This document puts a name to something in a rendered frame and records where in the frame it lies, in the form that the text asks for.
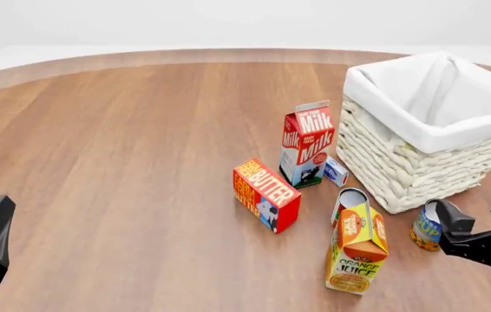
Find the white woven basket with liner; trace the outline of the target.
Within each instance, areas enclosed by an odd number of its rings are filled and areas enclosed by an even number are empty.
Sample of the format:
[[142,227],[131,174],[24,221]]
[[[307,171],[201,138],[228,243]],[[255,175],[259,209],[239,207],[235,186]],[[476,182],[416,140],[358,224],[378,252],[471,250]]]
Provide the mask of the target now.
[[351,67],[337,156],[397,214],[491,171],[491,72],[444,52]]

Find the red and white tin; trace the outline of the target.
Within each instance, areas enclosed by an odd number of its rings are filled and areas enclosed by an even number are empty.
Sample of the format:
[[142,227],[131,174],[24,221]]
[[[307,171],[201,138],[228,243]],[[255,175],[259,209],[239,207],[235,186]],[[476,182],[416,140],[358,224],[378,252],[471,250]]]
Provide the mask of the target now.
[[369,205],[368,197],[364,192],[354,187],[342,189],[337,196],[336,203],[331,214],[331,225],[335,226],[337,224],[339,214],[342,210],[357,207],[359,205]]

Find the red and white milk carton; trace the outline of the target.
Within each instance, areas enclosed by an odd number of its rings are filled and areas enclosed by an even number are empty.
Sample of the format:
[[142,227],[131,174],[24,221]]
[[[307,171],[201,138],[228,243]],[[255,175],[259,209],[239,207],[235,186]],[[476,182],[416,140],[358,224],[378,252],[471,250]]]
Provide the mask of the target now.
[[279,170],[296,189],[319,184],[335,134],[329,101],[305,103],[285,116]]

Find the alphabet soup tin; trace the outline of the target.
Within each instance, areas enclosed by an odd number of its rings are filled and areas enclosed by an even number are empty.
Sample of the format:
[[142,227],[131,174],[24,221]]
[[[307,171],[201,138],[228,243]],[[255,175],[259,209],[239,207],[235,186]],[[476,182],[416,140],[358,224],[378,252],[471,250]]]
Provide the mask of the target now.
[[442,225],[436,213],[437,199],[430,199],[422,205],[419,214],[412,224],[411,240],[422,249],[438,251],[442,235]]

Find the red and yellow butter box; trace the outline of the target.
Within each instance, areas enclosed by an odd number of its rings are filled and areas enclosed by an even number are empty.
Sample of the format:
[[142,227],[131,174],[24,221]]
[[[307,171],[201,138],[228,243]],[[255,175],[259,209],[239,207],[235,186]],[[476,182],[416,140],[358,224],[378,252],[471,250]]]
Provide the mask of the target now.
[[298,218],[301,193],[257,158],[233,168],[235,198],[273,233],[281,233]]

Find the orange juice carton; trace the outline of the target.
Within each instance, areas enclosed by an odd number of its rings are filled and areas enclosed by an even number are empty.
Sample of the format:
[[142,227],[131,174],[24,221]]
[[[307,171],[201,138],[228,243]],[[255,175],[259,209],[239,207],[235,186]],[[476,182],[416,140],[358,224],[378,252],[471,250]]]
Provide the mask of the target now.
[[341,210],[326,254],[326,288],[362,295],[389,253],[379,212],[366,204]]

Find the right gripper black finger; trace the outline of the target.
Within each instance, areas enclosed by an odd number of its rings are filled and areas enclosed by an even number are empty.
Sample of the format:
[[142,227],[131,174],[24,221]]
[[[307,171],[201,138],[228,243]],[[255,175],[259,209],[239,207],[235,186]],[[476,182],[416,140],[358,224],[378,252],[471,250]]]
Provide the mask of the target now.
[[434,199],[435,212],[442,228],[441,236],[471,236],[475,218],[466,215],[459,207],[446,199]]

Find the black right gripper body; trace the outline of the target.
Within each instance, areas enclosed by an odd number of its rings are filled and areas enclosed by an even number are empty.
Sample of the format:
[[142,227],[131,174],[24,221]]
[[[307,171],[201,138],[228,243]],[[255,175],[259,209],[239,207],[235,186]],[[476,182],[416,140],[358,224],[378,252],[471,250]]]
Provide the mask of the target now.
[[491,264],[491,231],[475,234],[444,231],[439,245],[447,255]]

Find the small blue and white box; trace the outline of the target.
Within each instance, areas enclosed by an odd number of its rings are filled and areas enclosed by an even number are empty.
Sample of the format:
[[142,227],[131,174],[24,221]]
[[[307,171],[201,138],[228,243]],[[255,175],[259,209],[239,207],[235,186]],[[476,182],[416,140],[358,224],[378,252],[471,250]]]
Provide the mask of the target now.
[[336,186],[342,187],[347,183],[349,171],[331,156],[328,156],[324,166],[324,176]]

